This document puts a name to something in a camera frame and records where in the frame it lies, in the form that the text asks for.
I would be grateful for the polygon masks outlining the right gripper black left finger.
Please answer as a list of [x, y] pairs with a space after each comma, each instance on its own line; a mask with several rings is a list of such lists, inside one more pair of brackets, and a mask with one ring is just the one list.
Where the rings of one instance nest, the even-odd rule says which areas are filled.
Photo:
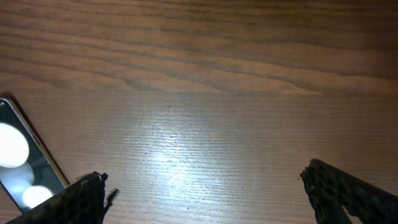
[[6, 224], [103, 224], [119, 190], [106, 193], [108, 174], [92, 172]]

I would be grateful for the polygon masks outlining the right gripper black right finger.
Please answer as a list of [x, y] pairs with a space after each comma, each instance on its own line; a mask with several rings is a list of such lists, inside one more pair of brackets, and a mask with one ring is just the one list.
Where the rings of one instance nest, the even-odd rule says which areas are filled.
[[317, 223], [397, 224], [397, 196], [319, 159], [312, 159], [300, 177]]

